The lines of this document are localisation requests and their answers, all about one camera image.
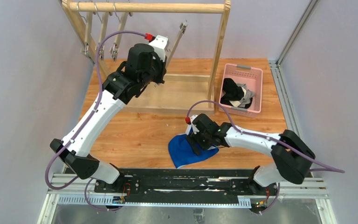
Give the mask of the blue underwear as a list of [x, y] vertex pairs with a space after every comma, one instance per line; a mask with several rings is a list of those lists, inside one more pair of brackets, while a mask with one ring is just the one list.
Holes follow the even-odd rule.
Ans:
[[187, 127], [185, 133], [175, 135], [168, 143], [168, 152], [175, 168], [205, 161], [219, 152], [217, 147], [212, 147], [209, 150], [202, 151], [200, 155], [196, 155], [186, 140], [189, 133], [193, 133], [191, 127]]

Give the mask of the black underwear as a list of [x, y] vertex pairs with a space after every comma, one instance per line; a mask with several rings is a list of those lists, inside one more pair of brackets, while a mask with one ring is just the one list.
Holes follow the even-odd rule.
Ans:
[[230, 101], [239, 101], [244, 96], [241, 87], [238, 87], [237, 84], [238, 83], [231, 78], [223, 79], [223, 94], [220, 98], [221, 104], [232, 106]]

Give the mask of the grey underwear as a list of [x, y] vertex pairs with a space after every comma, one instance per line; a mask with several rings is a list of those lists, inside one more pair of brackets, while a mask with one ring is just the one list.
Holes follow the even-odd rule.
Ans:
[[247, 109], [251, 106], [253, 102], [253, 97], [256, 95], [255, 92], [249, 90], [246, 87], [246, 84], [237, 84], [238, 87], [241, 87], [244, 96], [239, 101], [230, 101], [231, 105], [234, 107]]

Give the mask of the wooden hanger with blue underwear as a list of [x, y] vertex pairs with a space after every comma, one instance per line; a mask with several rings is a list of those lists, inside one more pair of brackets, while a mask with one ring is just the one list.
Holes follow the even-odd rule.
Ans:
[[174, 40], [173, 46], [171, 47], [168, 56], [167, 56], [166, 68], [168, 68], [168, 66], [173, 58], [173, 55], [179, 45], [179, 42], [180, 42], [181, 38], [183, 37], [184, 33], [186, 32], [187, 26], [188, 26], [187, 20], [185, 20], [184, 22], [182, 22], [180, 24], [179, 32], [176, 36], [176, 39]]

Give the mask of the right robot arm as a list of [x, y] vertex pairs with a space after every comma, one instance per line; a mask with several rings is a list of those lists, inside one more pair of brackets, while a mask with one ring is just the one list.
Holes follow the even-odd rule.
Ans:
[[241, 128], [228, 122], [218, 125], [207, 115], [185, 119], [186, 141], [197, 156], [218, 147], [240, 147], [268, 155], [273, 163], [255, 167], [249, 184], [266, 187], [275, 182], [302, 184], [308, 175], [315, 154], [293, 131], [262, 133]]

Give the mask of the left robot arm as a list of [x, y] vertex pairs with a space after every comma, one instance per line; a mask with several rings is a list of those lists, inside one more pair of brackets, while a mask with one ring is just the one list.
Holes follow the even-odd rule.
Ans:
[[126, 61], [102, 84], [92, 107], [63, 139], [53, 139], [50, 148], [80, 179], [94, 178], [113, 184], [121, 173], [114, 165], [90, 154], [102, 130], [133, 97], [139, 97], [151, 82], [164, 83], [166, 42], [138, 43], [129, 49]]

